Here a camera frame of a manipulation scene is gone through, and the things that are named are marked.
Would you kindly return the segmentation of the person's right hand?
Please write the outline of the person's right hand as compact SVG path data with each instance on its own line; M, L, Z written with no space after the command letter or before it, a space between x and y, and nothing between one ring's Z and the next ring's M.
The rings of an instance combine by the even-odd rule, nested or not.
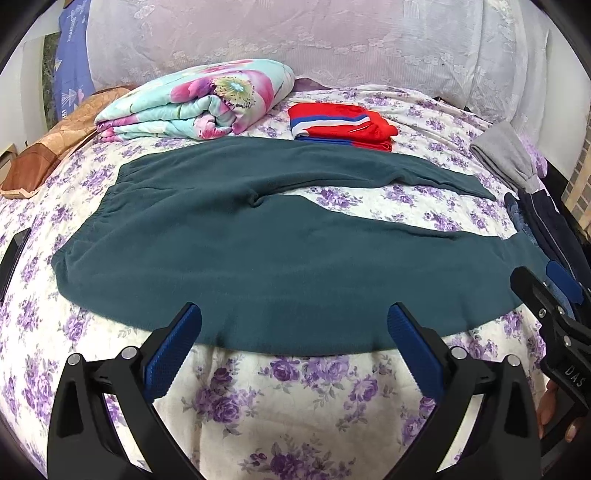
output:
M546 427L549 425L556 413L558 391L559 386L552 380L549 380L546 384L546 390L541 397L536 410L538 434L540 439L543 438ZM583 418L577 418L569 425L564 436L564 439L567 443L571 443L573 441L583 423Z

